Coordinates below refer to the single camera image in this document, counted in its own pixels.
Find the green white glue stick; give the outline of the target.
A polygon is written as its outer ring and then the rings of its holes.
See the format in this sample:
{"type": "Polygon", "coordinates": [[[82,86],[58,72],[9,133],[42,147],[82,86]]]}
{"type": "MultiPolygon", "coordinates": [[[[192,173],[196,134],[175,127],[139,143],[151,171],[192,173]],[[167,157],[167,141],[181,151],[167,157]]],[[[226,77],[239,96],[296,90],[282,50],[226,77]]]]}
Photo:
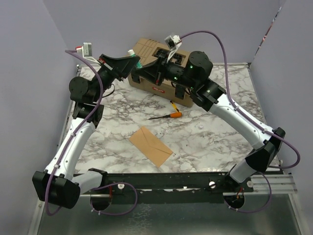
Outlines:
{"type": "Polygon", "coordinates": [[[136,68],[137,68],[137,69],[141,69],[142,67],[143,67],[142,64],[141,64],[140,62],[137,62],[136,68]]]}

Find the white glue stick cap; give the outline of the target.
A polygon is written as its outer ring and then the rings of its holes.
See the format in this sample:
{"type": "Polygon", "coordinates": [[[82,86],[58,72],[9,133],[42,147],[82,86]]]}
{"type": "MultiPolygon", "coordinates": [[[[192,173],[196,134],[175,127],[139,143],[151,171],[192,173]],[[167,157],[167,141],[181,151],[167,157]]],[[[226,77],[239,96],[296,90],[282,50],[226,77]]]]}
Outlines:
{"type": "Polygon", "coordinates": [[[128,54],[129,54],[130,56],[135,56],[135,52],[134,52],[132,49],[130,49],[130,50],[128,51],[128,54]]]}

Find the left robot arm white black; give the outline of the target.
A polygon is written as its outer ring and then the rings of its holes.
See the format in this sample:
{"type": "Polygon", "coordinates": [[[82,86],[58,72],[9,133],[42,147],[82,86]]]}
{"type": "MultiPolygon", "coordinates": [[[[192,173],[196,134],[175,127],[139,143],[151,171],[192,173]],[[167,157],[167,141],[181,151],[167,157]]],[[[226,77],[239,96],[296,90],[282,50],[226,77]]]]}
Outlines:
{"type": "Polygon", "coordinates": [[[111,58],[102,54],[98,60],[101,67],[94,71],[93,79],[81,76],[71,79],[70,99],[75,106],[69,131],[45,170],[36,171],[32,177],[37,196],[45,203],[47,214],[52,214],[49,204],[72,209],[80,195],[90,190],[103,193],[110,187],[105,171],[92,168],[87,173],[75,176],[75,166],[102,118],[104,106],[101,99],[104,91],[114,80],[127,78],[139,60],[136,55],[111,58]]]}

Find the brown paper envelope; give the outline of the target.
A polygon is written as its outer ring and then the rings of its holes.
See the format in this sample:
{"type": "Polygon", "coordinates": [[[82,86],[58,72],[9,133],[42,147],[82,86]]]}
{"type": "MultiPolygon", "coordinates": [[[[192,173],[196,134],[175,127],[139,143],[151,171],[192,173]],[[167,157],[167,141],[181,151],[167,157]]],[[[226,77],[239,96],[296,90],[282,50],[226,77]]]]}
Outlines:
{"type": "Polygon", "coordinates": [[[129,141],[156,167],[161,167],[173,154],[173,151],[169,147],[144,126],[133,133],[129,141]]]}

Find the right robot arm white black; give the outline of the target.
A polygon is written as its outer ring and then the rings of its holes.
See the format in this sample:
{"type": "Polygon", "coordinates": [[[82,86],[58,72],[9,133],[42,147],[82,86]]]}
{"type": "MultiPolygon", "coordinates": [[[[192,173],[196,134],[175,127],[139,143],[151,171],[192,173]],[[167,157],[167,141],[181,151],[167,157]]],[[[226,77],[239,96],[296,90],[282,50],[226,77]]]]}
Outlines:
{"type": "Polygon", "coordinates": [[[249,142],[253,150],[229,171],[224,180],[229,191],[236,191],[246,178],[255,172],[266,171],[280,150],[286,133],[282,128],[273,129],[247,111],[234,107],[226,90],[209,78],[212,68],[212,62],[201,51],[191,52],[185,67],[169,62],[167,56],[161,54],[155,61],[134,69],[131,76],[142,77],[157,86],[169,80],[190,89],[190,97],[196,105],[223,119],[249,142]]]}

